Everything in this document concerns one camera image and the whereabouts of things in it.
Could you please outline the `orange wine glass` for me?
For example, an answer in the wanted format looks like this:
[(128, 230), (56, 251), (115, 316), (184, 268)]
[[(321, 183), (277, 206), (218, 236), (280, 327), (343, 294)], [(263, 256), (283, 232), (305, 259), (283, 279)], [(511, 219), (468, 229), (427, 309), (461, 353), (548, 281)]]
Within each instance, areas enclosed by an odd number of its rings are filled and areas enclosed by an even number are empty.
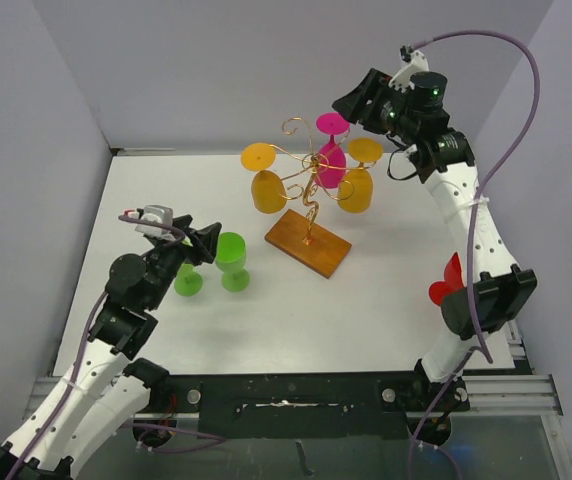
[(337, 204), (348, 213), (359, 214), (371, 206), (374, 184), (369, 170), (383, 156), (383, 147), (370, 138), (361, 137), (349, 142), (347, 152), (357, 166), (344, 174)]
[(267, 143), (254, 143), (241, 154), (242, 166), (255, 176), (251, 183), (251, 195), (255, 208), (264, 214), (274, 214), (286, 205), (282, 180), (269, 168), (276, 160), (275, 149)]

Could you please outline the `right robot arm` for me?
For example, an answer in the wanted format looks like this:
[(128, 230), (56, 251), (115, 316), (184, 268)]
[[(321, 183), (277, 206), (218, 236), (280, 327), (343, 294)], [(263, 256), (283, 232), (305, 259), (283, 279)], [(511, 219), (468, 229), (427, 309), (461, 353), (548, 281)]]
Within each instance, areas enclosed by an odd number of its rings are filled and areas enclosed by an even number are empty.
[(446, 86), (438, 72), (413, 73), (402, 86), (371, 69), (332, 104), (347, 122), (401, 140), (456, 245), (463, 285), (442, 300), (444, 325), (420, 361), (425, 375), (411, 384), (412, 399), (425, 409), (444, 401), (448, 378), (473, 349), (517, 317), (537, 286), (534, 271), (519, 266), (495, 225), (466, 136), (449, 124)]

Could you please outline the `pink wine glass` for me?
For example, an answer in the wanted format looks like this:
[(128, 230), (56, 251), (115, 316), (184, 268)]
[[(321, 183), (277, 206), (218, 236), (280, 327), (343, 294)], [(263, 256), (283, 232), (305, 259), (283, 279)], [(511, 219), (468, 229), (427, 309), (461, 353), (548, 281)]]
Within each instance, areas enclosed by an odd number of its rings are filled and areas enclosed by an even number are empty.
[(340, 143), (350, 132), (350, 124), (338, 113), (328, 112), (316, 120), (316, 127), (328, 136), (327, 143), (318, 151), (316, 182), (326, 189), (335, 189), (346, 172), (346, 158)]

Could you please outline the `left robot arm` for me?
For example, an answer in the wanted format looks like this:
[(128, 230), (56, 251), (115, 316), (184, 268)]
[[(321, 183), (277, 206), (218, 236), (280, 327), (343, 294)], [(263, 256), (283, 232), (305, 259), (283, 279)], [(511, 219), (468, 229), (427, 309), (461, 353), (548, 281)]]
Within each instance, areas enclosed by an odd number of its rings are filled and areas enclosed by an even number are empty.
[(127, 210), (151, 244), (113, 261), (83, 328), (71, 367), (29, 418), (0, 443), (0, 479), (74, 479), (133, 415), (166, 405), (169, 373), (139, 357), (158, 322), (152, 316), (180, 268), (214, 262), (221, 224), (191, 226), (165, 207)]

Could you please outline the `red wine glass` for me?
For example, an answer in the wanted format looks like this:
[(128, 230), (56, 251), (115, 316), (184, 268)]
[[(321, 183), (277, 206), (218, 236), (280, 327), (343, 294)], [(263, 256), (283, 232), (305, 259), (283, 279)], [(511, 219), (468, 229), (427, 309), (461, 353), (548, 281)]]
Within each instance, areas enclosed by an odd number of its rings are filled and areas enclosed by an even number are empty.
[(455, 252), (444, 267), (443, 278), (431, 284), (428, 295), (433, 304), (440, 306), (447, 295), (463, 287), (462, 265), (458, 253)]

